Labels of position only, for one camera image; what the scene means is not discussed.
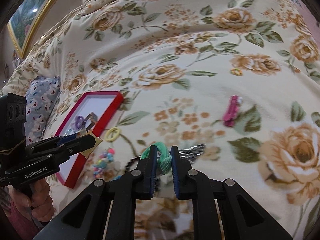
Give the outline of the left hand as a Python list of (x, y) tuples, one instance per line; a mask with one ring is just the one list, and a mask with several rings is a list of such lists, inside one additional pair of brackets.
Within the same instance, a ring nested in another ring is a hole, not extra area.
[(10, 197), (18, 212), (31, 221), (31, 215), (27, 209), (33, 207), (31, 214), (40, 222), (48, 222), (54, 214), (53, 201), (49, 195), (50, 187), (45, 179), (38, 180), (33, 184), (34, 193), (31, 198), (11, 187)]

